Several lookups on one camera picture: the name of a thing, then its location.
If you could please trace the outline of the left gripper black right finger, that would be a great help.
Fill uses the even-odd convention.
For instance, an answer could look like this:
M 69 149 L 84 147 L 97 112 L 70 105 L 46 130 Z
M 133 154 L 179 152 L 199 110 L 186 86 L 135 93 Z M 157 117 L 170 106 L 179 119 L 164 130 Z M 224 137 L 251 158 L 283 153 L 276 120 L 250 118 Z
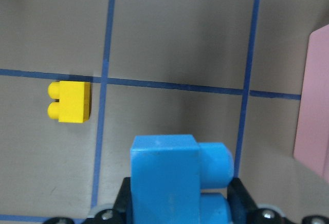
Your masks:
M 253 223 L 259 208 L 239 178 L 233 178 L 229 183 L 227 200 L 233 223 Z

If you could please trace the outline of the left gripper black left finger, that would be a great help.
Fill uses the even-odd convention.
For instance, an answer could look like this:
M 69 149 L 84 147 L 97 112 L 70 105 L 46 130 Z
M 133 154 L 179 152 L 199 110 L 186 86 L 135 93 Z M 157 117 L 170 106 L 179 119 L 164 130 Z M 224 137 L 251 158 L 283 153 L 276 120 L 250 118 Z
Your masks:
M 112 223 L 132 224 L 133 206 L 131 194 L 131 178 L 125 177 L 112 208 Z

